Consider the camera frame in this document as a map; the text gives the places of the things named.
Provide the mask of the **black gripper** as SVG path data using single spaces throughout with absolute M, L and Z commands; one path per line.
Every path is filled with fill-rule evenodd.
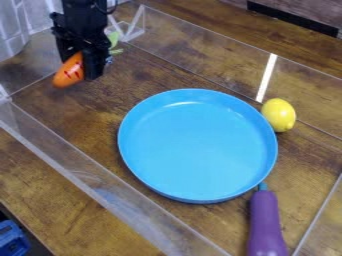
M 61 62 L 78 51 L 82 54 L 84 79 L 94 80 L 104 73 L 109 53 L 106 0 L 60 0 L 62 12 L 52 12 L 52 34 Z

